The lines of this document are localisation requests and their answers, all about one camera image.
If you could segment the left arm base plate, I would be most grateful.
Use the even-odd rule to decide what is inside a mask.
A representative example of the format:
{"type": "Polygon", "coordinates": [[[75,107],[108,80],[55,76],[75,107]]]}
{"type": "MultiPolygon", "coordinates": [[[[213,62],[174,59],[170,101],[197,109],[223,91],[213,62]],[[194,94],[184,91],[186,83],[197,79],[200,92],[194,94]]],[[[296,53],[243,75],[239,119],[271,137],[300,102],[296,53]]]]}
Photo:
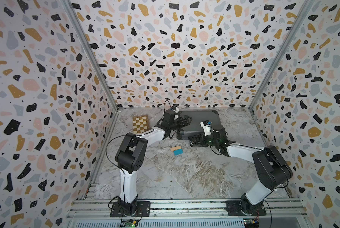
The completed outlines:
{"type": "Polygon", "coordinates": [[[111,218],[138,217],[145,218],[150,216],[151,202],[137,201],[131,204],[115,202],[111,206],[111,218]]]}

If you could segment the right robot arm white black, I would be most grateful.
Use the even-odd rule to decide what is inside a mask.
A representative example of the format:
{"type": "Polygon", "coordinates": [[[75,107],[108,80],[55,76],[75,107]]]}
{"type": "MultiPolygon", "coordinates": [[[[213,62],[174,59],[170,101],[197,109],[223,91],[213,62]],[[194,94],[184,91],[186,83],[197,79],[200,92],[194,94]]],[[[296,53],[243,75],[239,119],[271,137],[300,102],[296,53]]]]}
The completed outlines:
{"type": "Polygon", "coordinates": [[[264,148],[242,145],[228,139],[224,129],[206,128],[202,134],[189,137],[192,147],[207,147],[217,155],[239,158],[253,163],[257,173],[257,182],[241,197],[239,206],[233,212],[252,215],[262,206],[264,199],[281,185],[289,183],[293,172],[285,159],[274,146],[264,148]]]}

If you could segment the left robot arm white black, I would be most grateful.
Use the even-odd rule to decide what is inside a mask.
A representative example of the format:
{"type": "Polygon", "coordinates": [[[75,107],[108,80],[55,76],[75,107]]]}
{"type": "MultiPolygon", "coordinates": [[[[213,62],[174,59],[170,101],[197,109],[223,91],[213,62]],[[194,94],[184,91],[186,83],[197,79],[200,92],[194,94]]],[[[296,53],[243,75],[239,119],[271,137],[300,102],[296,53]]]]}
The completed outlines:
{"type": "Polygon", "coordinates": [[[138,194],[136,190],[137,171],[143,164],[147,147],[170,136],[172,131],[188,126],[192,122],[189,115],[169,109],[150,130],[144,133],[127,133],[115,156],[117,167],[121,171],[121,190],[118,206],[133,213],[137,208],[138,194]]]}

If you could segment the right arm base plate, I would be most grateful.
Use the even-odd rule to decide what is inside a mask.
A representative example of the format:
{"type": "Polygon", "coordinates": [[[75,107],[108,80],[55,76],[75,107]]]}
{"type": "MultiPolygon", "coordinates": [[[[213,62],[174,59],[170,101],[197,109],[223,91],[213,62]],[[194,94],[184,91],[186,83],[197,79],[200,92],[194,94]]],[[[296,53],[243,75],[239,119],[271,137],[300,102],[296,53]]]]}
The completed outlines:
{"type": "Polygon", "coordinates": [[[229,216],[265,216],[263,203],[252,205],[246,200],[227,200],[225,210],[229,216]]]}

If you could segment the dark grey poker case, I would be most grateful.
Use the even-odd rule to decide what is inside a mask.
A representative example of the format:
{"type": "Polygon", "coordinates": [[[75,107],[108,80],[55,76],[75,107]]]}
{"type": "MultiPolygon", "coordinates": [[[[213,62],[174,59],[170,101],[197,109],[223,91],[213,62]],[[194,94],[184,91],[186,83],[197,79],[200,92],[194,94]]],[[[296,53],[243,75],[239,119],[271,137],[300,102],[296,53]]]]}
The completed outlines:
{"type": "Polygon", "coordinates": [[[200,123],[209,120],[212,123],[212,129],[224,128],[217,111],[181,111],[180,116],[188,115],[192,117],[190,125],[176,130],[178,140],[188,140],[191,136],[204,133],[200,123]]]}

